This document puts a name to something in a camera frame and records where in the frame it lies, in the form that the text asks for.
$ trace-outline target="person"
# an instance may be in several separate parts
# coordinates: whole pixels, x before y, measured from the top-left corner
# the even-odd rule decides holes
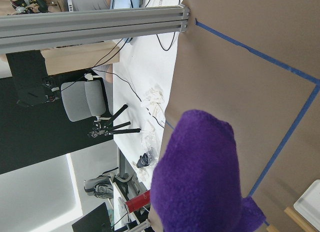
[[[66,12],[68,8],[66,6],[66,0],[45,0],[48,3],[48,11],[51,13],[54,12]],[[111,0],[72,0],[73,10],[74,11],[92,11],[92,10],[106,10],[110,9]],[[0,16],[11,15],[15,12],[10,0],[0,0]],[[8,62],[5,55],[0,55],[0,59]],[[112,83],[113,77],[113,66],[102,65],[96,68],[97,70],[106,71],[96,72],[101,77],[105,78],[107,82]]]

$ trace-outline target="black wall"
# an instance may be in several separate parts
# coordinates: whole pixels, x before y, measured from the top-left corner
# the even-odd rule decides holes
[[[56,79],[75,81],[83,72]],[[13,78],[0,79],[0,174],[113,139],[89,138],[94,118],[70,122],[62,100],[21,107]]]

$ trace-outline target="blue tape line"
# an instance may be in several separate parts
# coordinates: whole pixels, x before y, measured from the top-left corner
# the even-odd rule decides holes
[[[273,63],[273,64],[275,64],[275,65],[277,65],[277,66],[279,66],[281,68],[284,68],[284,69],[288,70],[289,72],[292,72],[292,73],[294,73],[294,74],[296,74],[296,75],[298,75],[298,76],[300,76],[300,77],[302,77],[304,79],[307,79],[308,81],[310,81],[312,83],[320,85],[320,80],[319,79],[317,79],[317,78],[315,78],[315,77],[313,77],[313,76],[311,76],[311,75],[309,75],[307,73],[304,73],[303,71],[300,71],[299,69],[293,68],[293,67],[289,66],[288,64],[285,64],[285,63],[280,62],[279,60],[277,60],[277,59],[275,59],[273,57],[268,56],[267,54],[259,52],[258,50],[254,49],[252,47],[249,47],[249,46],[247,46],[247,45],[245,45],[245,44],[243,44],[243,43],[241,43],[241,42],[239,42],[239,41],[237,41],[237,40],[235,40],[235,39],[233,39],[231,37],[228,37],[227,35],[224,35],[224,34],[218,32],[217,30],[215,30],[213,28],[210,28],[210,27],[206,26],[203,23],[198,22],[197,20],[195,20],[195,24],[197,26],[199,26],[199,27],[201,27],[203,29],[206,29],[207,31],[217,35],[218,37],[220,37],[220,38],[222,38],[222,39],[224,39],[224,40],[226,40],[226,41],[228,41],[228,42],[230,42],[232,44],[235,44],[236,46],[240,46],[240,47],[243,47],[243,48],[247,49],[249,52],[257,55],[258,57],[261,57],[261,58],[267,60],[268,62],[271,62],[271,63]]]
[[[172,128],[172,130],[175,129],[168,121],[165,121],[165,123],[166,123],[170,128]]]
[[[257,181],[255,182],[254,186],[252,187],[250,193],[248,196],[252,196],[254,194],[254,192],[257,190],[257,188],[259,187],[259,185],[261,184],[262,180],[264,179],[264,177],[266,176],[266,174],[268,173],[269,169],[271,168],[271,166],[273,165],[273,163],[275,162],[275,160],[277,159],[278,155],[280,154],[280,152],[282,151],[282,149],[284,148],[285,144],[288,142],[289,138],[291,137],[291,135],[293,134],[294,130],[297,128],[297,126],[299,125],[299,123],[301,122],[302,118],[304,117],[304,115],[306,114],[307,110],[309,109],[309,107],[311,106],[312,102],[315,100],[317,94],[320,91],[320,86],[316,86],[312,93],[310,94],[310,96],[308,97],[307,101],[305,102],[304,106],[302,107],[302,109],[300,110],[299,114],[297,115],[296,119],[294,120],[293,124],[291,125],[291,127],[289,128],[288,132],[285,134],[285,136],[283,137],[281,143],[279,144],[279,146],[276,148],[274,154],[272,155],[271,159],[269,160],[268,164],[265,166],[264,170],[262,171],[262,173],[260,174],[259,178],[257,179]]]

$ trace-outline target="purple towel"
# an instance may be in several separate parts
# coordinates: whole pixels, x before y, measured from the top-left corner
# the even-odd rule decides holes
[[[151,203],[165,232],[252,232],[265,220],[242,199],[232,127],[199,110],[183,114],[154,170]]]

